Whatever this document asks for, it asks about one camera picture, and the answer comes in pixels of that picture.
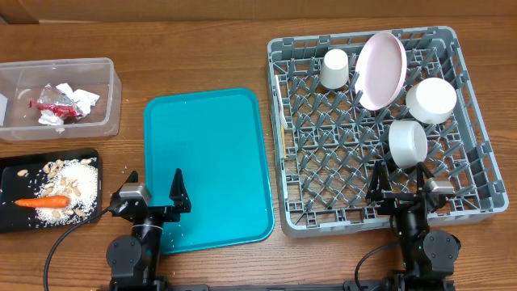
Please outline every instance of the pink plate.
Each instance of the pink plate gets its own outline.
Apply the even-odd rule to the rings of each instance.
[[[390,32],[377,32],[364,45],[355,71],[355,91],[362,91],[359,103],[379,110],[395,100],[406,79],[407,58],[401,41]]]

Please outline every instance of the gray dish rack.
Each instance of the gray dish rack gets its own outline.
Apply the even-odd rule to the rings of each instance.
[[[362,108],[354,89],[355,63],[364,43],[376,32],[286,37],[267,46],[267,80],[275,140],[275,169],[282,230],[292,238],[350,234],[389,227],[389,218],[367,205],[375,161],[385,160],[395,192],[413,192],[414,171],[390,167],[389,126],[414,120],[406,92],[424,78],[450,82],[458,95],[451,117],[423,124],[428,140],[426,165],[451,180],[456,198],[437,213],[431,226],[477,222],[508,207],[508,196],[486,133],[456,33],[449,27],[395,29],[406,49],[408,69],[400,95],[387,108]],[[350,79],[339,90],[318,81],[320,64],[330,49],[349,56]],[[279,119],[275,75],[288,127]]]

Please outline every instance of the clear plastic container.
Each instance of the clear plastic container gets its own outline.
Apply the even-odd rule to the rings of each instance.
[[[91,114],[80,120],[68,118],[64,125],[39,124],[40,111],[29,108],[29,101],[38,100],[45,85],[61,83],[100,95],[99,101]],[[0,111],[5,110],[0,139],[5,141],[105,137],[119,132],[122,84],[108,58],[0,64],[0,94],[7,98],[5,108],[0,102]]]

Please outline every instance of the plastic bin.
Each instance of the plastic bin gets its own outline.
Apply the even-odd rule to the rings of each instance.
[[[458,102],[442,124],[423,124],[426,165],[449,179],[456,198],[428,215],[431,226],[477,222],[508,207],[508,195],[476,101],[456,33],[449,27],[390,31],[406,49],[408,70],[401,94],[388,107],[370,112],[354,88],[355,63],[364,43],[376,32],[274,39],[267,46],[271,121],[275,138],[276,178],[282,230],[292,238],[350,234],[389,227],[389,218],[367,205],[373,166],[389,161],[387,132],[394,120],[414,120],[406,92],[424,78],[437,77],[456,89]],[[342,90],[319,82],[322,58],[330,49],[349,56],[350,78]],[[283,148],[275,75],[285,129]],[[415,174],[389,169],[394,192],[414,192]]]
[[[64,125],[54,126],[39,124],[40,112],[29,108],[29,100],[38,100],[45,85],[61,83],[100,95],[99,101],[91,114],[80,120],[69,118]],[[0,64],[0,94],[7,99],[0,126],[0,139],[5,141],[104,137],[119,132],[122,85],[108,58]]]

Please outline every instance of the black tray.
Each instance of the black tray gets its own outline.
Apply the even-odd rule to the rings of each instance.
[[[46,175],[39,175],[39,171],[47,162],[55,162],[56,160],[71,160],[83,158],[96,158],[91,162],[91,166],[97,168],[97,205],[90,213],[90,216],[101,211],[102,208],[102,192],[101,182],[103,179],[102,161],[97,150],[88,148],[80,150],[67,150],[46,154],[30,154],[18,157],[0,158],[0,233],[34,230],[42,228],[56,227],[54,225],[45,226],[44,221],[36,218],[36,210],[19,207],[14,201],[18,199],[34,198],[34,188],[47,183]],[[18,172],[27,169],[28,177],[18,177]],[[28,187],[28,181],[37,179],[36,184],[31,183]],[[76,223],[69,223],[58,226],[69,226]]]

